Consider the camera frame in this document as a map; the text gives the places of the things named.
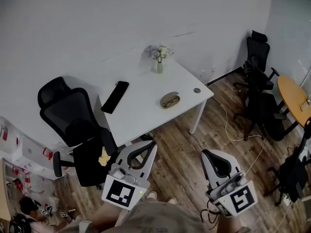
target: round table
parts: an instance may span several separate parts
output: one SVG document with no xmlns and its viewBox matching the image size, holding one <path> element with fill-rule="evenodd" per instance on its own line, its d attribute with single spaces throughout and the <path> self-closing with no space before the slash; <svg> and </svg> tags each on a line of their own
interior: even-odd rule
<svg viewBox="0 0 311 233">
<path fill-rule="evenodd" d="M 300 109 L 300 104 L 308 97 L 305 91 L 294 80 L 287 76 L 278 77 L 277 87 L 283 99 L 283 102 L 279 105 L 279 109 L 285 104 L 288 108 L 285 113 L 290 111 L 296 119 L 296 122 L 287 129 L 290 129 L 287 133 L 298 124 L 304 127 L 307 119 L 311 117 L 311 106 L 308 106 L 305 111 L 301 111 Z"/>
</svg>

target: wooden floor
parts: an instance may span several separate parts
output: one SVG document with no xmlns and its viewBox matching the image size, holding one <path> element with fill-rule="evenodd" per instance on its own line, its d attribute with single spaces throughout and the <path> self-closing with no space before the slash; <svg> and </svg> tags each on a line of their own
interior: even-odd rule
<svg viewBox="0 0 311 233">
<path fill-rule="evenodd" d="M 233 120 L 236 112 L 243 111 L 242 100 L 245 97 L 245 89 L 234 88 L 233 82 L 243 82 L 242 77 L 233 73 L 209 88 L 228 112 L 229 136 L 232 139 L 241 139 L 244 128 L 248 127 L 250 122 L 244 118 Z M 244 171 L 247 171 L 261 151 L 263 140 L 261 137 L 252 137 L 246 142 L 230 141 L 225 133 L 225 111 L 213 98 L 207 101 L 197 130 L 190 135 L 189 128 L 193 116 L 194 110 L 190 110 L 153 131 L 158 151 L 149 181 L 151 190 L 157 191 L 159 200 L 165 201 L 168 197 L 175 196 L 179 204 L 199 216 L 199 212 L 207 205 L 207 182 L 200 162 L 202 149 L 217 149 L 230 153 L 237 158 Z M 252 134 L 260 134 L 257 127 Z M 279 196 L 278 191 L 269 197 L 262 196 L 265 191 L 274 187 L 276 182 L 275 177 L 266 170 L 270 166 L 278 169 L 288 156 L 287 147 L 293 148 L 299 142 L 300 137 L 296 131 L 292 131 L 280 142 L 266 138 L 264 151 L 247 174 L 248 179 L 252 179 L 255 184 L 259 202 L 241 216 L 241 221 L 243 225 L 252 227 L 254 232 L 274 233 L 285 215 L 285 205 L 274 209 Z M 76 177 L 68 176 L 57 180 L 55 189 L 56 196 L 60 199 L 60 210 L 76 208 L 81 215 L 88 217 L 103 203 L 100 199 L 101 193 L 95 187 L 81 187 Z M 310 194 L 308 188 L 305 188 L 304 192 L 306 195 Z M 269 210 L 273 211 L 253 225 L 261 214 Z M 211 227 L 208 222 L 205 225 L 206 229 Z M 303 204 L 297 201 L 288 210 L 278 232 L 304 233 L 308 226 Z"/>
</svg>

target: small vase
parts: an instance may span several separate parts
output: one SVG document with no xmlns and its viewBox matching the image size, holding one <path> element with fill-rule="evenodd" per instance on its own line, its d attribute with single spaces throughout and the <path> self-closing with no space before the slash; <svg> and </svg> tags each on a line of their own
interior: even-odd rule
<svg viewBox="0 0 311 233">
<path fill-rule="evenodd" d="M 161 74 L 163 72 L 163 64 L 162 62 L 157 63 L 157 72 L 158 74 Z"/>
</svg>

